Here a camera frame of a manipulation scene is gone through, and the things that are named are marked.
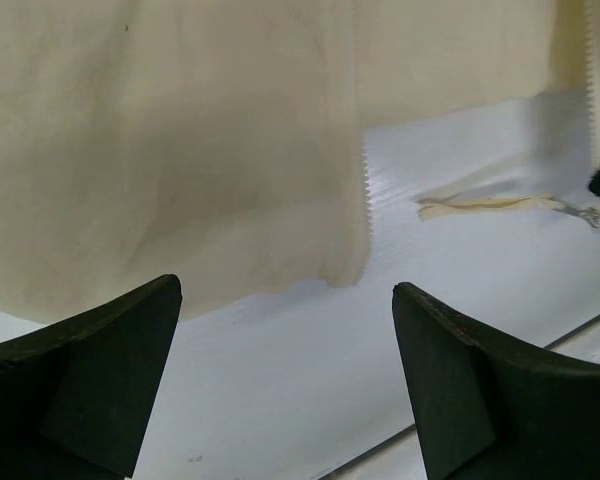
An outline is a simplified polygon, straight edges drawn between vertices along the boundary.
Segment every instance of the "cream fabric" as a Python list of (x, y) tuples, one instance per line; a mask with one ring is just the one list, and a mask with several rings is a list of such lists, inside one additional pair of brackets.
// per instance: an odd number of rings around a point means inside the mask
[(584, 0), (355, 0), (366, 125), (584, 84)]
[(183, 318), (323, 278), (369, 234), (342, 0), (0, 0), (0, 310), (163, 273)]

